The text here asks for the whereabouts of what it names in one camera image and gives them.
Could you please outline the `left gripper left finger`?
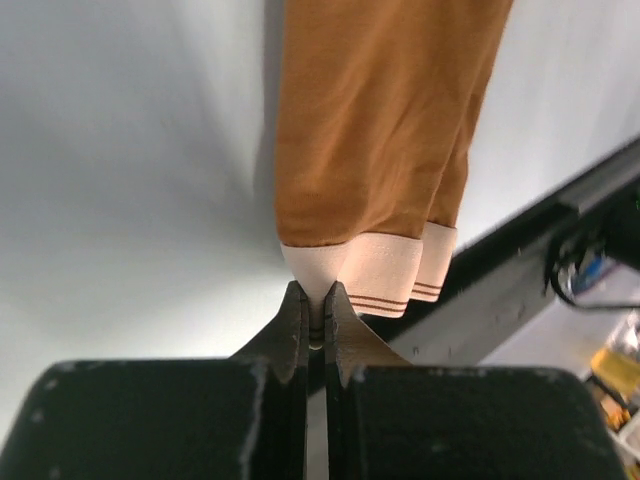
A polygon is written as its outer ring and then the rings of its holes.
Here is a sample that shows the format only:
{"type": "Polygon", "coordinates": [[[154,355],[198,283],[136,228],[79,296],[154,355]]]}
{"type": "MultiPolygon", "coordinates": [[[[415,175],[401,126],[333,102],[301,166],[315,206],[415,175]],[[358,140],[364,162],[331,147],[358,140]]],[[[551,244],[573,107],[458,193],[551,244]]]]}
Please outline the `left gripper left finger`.
{"type": "Polygon", "coordinates": [[[309,305],[290,283],[276,316],[226,359],[73,360],[26,395],[5,479],[302,479],[309,305]]]}

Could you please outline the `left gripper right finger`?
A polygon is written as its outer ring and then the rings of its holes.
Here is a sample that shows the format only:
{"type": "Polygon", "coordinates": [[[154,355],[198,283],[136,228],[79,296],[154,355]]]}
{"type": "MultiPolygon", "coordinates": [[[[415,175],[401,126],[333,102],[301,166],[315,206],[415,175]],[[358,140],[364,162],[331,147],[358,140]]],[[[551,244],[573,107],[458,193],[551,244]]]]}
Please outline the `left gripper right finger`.
{"type": "Polygon", "coordinates": [[[324,303],[333,479],[622,479],[595,402],[546,367],[415,366],[354,312],[324,303]]]}

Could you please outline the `brown boxer underwear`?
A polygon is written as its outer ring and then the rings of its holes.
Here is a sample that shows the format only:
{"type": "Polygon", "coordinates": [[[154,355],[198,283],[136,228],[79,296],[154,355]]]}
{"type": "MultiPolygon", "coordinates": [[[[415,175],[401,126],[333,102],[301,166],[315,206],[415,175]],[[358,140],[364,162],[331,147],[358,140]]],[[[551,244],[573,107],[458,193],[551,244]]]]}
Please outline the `brown boxer underwear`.
{"type": "Polygon", "coordinates": [[[275,145],[284,258],[310,303],[434,302],[456,246],[468,154],[508,1],[289,1],[275,145]]]}

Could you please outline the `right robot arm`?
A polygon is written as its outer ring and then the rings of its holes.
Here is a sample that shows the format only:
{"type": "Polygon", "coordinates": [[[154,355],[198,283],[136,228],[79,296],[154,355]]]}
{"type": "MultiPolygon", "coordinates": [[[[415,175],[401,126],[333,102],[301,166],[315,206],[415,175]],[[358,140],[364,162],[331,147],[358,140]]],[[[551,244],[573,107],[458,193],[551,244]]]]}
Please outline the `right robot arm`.
{"type": "Polygon", "coordinates": [[[639,179],[605,195],[551,241],[545,262],[545,285],[567,306],[584,312],[637,310],[638,302],[584,304],[573,286],[595,278],[594,262],[611,259],[639,269],[639,179]]]}

